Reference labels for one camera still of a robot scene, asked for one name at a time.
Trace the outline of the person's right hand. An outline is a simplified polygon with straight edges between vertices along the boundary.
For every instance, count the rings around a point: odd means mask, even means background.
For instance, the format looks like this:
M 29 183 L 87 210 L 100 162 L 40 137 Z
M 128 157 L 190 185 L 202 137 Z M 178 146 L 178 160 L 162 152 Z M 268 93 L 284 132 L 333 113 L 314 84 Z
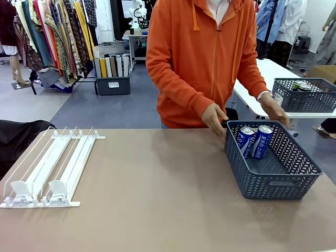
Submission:
M 228 121 L 226 113 L 215 103 L 211 103 L 201 115 L 204 124 L 218 137 L 224 137 L 222 121 Z

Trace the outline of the person's left hand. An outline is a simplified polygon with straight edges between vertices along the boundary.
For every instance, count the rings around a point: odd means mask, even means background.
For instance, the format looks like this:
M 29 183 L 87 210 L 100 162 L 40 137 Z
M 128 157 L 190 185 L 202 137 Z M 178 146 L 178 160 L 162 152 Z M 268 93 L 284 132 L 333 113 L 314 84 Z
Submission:
M 290 119 L 283 108 L 272 98 L 269 91 L 262 93 L 258 101 L 270 120 L 278 121 L 286 128 L 290 127 Z

